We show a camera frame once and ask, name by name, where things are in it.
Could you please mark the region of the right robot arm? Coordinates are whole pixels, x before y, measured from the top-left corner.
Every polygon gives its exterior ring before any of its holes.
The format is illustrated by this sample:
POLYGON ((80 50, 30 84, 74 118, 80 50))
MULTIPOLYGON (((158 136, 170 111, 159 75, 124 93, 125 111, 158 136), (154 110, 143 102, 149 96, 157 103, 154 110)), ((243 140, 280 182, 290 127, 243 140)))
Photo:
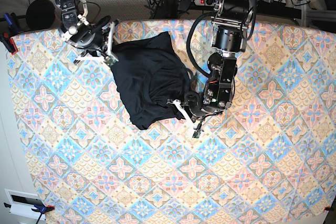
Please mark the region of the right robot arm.
POLYGON ((62 40, 82 50, 74 59, 74 64, 95 60, 111 66, 119 61, 112 51, 117 20, 112 21, 108 15, 97 23, 89 22, 86 0, 55 0, 55 2, 61 10, 59 33, 62 40))

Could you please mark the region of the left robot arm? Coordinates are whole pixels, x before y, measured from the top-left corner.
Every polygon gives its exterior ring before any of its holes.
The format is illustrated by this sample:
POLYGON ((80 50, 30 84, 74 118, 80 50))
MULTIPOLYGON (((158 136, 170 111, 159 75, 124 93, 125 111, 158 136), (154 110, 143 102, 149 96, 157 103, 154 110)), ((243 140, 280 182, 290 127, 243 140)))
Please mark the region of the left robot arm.
POLYGON ((192 65, 207 80, 201 93, 188 92, 183 101, 168 100, 183 114, 194 137, 202 132, 202 124, 209 116, 221 114, 230 108, 235 95, 237 73, 236 54, 246 50, 256 22, 258 0, 208 0, 213 11, 199 16, 192 24, 186 41, 187 55, 192 65), (209 72, 196 62, 191 51, 191 39, 196 26, 206 17, 211 18, 213 34, 211 46, 216 50, 207 60, 209 72))

